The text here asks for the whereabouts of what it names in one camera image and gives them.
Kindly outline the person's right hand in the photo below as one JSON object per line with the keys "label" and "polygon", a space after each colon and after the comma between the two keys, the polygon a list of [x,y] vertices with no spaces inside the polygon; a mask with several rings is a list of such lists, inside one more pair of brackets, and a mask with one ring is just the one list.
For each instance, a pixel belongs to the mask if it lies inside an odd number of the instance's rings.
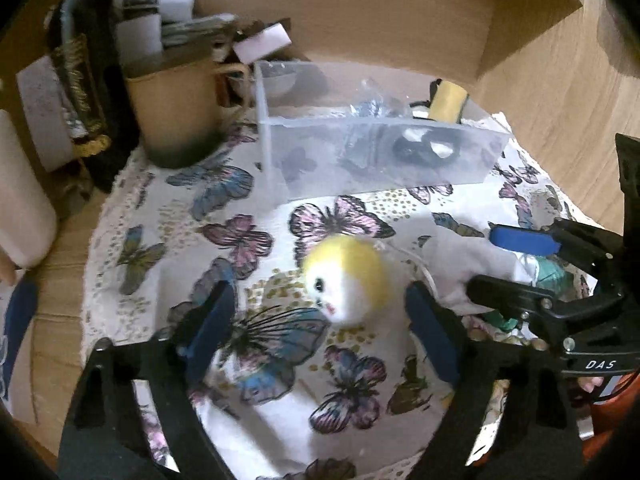
{"label": "person's right hand", "polygon": [[593,393],[594,390],[602,386],[603,382],[603,377],[582,376],[577,379],[578,386],[586,393]]}

